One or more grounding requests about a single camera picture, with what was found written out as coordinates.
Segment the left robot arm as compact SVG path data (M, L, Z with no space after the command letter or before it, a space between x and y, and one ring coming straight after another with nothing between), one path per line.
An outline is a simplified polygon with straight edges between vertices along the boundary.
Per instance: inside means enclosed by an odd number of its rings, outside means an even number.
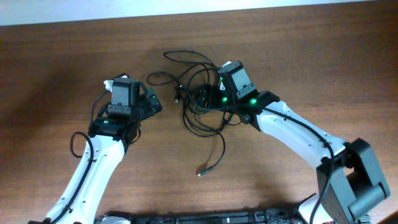
M109 102L92 113L84 137L83 154L73 153L80 162L58 202L43 223L94 223L106 186L127 150L141 136L141 122L162 110L155 91L139 80L122 74L104 81L103 95Z

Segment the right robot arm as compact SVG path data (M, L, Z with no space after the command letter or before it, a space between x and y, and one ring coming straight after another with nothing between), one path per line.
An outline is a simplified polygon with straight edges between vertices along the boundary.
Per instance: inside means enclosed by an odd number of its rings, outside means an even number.
M285 144L317 173L318 191L302 210L307 223L362 223L391 194L372 146L348 142L299 116L270 91L259 91L240 61L216 69L214 84L195 90L201 110L238 115L244 124Z

